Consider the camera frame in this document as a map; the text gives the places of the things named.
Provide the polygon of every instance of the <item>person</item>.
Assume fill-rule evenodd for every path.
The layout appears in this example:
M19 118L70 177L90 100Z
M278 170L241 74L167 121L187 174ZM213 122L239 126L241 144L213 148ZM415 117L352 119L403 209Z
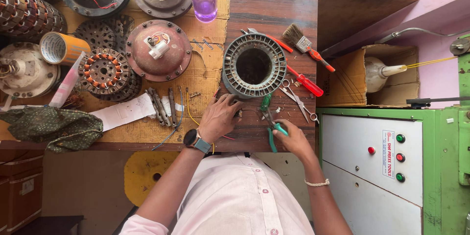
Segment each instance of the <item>person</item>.
M207 151L200 149L211 148L241 120L235 113L243 103L233 103L234 98L225 94L210 101L198 130L185 136L191 147L178 155L120 234L166 235L176 215L172 235L351 235L318 158L302 130L289 121L277 120L289 136L273 134L302 162L305 182L319 184L307 186L315 232L279 175L258 158L243 153L204 158Z

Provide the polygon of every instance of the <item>white thread bracelet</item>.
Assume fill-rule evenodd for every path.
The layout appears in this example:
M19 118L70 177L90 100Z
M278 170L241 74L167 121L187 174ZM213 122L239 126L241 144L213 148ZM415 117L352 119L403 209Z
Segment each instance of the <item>white thread bracelet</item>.
M305 180L305 179L304 179L304 182L305 182L305 184L308 184L308 185L311 186L311 187L321 187L321 186L329 185L329 179L326 179L326 180L325 180L325 183L319 183L319 184L312 184L312 183L309 183L309 182L307 182L307 180Z

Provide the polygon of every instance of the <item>label sticker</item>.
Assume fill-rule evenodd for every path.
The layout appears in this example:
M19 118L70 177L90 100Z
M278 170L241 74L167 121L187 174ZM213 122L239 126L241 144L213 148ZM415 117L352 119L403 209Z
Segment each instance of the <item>label sticker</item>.
M20 195L24 196L34 190L34 178L23 182L23 189L20 191Z
M395 179L395 131L382 130L382 174Z

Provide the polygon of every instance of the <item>green patterned cloth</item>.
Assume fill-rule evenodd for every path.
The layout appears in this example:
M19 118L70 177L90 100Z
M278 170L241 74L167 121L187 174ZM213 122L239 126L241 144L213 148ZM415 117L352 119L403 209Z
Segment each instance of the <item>green patterned cloth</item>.
M81 111L54 107L24 108L0 114L9 132L21 141L48 142L54 153L83 150L103 136L101 119Z

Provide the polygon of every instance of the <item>blue wire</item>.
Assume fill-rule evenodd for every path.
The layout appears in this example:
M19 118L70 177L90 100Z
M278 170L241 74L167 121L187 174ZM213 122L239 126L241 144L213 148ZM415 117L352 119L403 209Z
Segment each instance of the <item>blue wire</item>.
M179 90L179 96L181 97L181 106L183 106L183 94L181 93L181 89ZM181 121L183 120L183 112L184 112L184 106L183 106L183 111L181 111L181 118L179 119L179 123L178 123L178 126L176 126L175 130L170 134L168 135L168 137L166 137L162 143L158 144L155 148L153 148L152 150L155 150L156 148L158 148L160 145L162 145L169 137L171 137L173 135L173 133L175 133L175 131L179 128L179 125L181 124Z

